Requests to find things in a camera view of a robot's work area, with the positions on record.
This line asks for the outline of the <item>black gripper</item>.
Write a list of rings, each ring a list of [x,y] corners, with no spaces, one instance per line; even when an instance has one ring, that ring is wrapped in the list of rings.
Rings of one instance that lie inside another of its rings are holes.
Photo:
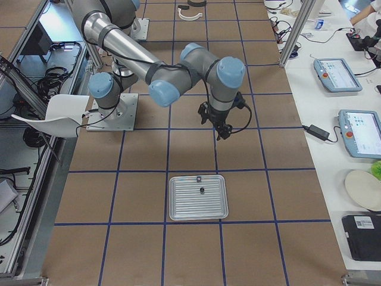
[[[201,124],[203,125],[209,120],[216,127],[218,141],[227,139],[232,133],[232,125],[226,123],[226,118],[233,108],[244,108],[244,98],[240,92],[237,92],[232,106],[225,111],[216,110],[208,101],[199,106],[198,114],[201,116]]]

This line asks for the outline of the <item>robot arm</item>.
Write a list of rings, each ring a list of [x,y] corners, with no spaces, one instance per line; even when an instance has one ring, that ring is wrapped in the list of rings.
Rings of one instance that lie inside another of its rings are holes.
[[[73,20],[85,42],[109,52],[148,86],[149,95],[168,107],[200,80],[207,100],[198,110],[201,122],[210,121],[218,139],[234,133],[226,118],[231,109],[247,107],[239,88],[245,65],[235,57],[218,58],[196,43],[189,43],[180,62],[170,66],[159,60],[130,35],[139,1],[67,1]]]

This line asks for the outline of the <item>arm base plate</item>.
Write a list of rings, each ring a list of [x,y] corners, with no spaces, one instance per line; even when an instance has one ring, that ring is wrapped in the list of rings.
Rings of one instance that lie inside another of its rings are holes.
[[[136,121],[136,111],[138,107],[138,94],[122,93],[120,102],[113,113],[106,117],[110,110],[100,109],[101,112],[89,114],[88,132],[118,132],[118,131],[133,131]]]
[[[130,27],[129,36],[135,41],[146,41],[148,37],[148,28],[148,18],[136,18]]]

